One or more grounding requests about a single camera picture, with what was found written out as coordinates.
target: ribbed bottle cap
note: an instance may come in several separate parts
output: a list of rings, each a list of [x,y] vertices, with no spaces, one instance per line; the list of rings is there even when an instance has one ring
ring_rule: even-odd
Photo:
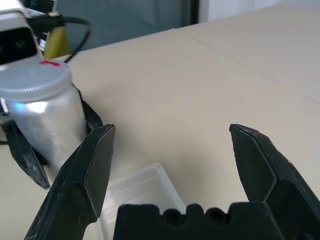
[[[37,102],[71,85],[69,66],[56,60],[31,60],[0,72],[0,97],[6,101]]]

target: transparent plastic box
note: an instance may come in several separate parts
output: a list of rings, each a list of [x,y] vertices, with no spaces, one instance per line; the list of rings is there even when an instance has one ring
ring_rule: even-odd
[[[186,213],[186,205],[159,163],[109,182],[96,223],[97,240],[113,239],[118,207],[122,204],[154,204],[161,214],[167,209]]]

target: screw hole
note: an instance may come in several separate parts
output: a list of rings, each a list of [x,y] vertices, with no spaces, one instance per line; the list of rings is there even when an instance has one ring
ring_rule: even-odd
[[[227,224],[227,215],[219,208],[211,208],[205,215],[215,224]]]
[[[163,219],[170,225],[180,225],[182,223],[182,216],[180,212],[176,209],[169,209],[163,213]]]

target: aluminum bottle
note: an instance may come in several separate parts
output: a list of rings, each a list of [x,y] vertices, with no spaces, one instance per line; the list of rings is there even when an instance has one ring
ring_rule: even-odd
[[[23,62],[0,75],[2,105],[45,160],[51,182],[87,135],[81,98],[69,66],[52,60]]]

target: white device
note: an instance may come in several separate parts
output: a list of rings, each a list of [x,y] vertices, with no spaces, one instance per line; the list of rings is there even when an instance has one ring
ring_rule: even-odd
[[[19,0],[0,1],[0,72],[23,61],[43,58],[28,17]]]

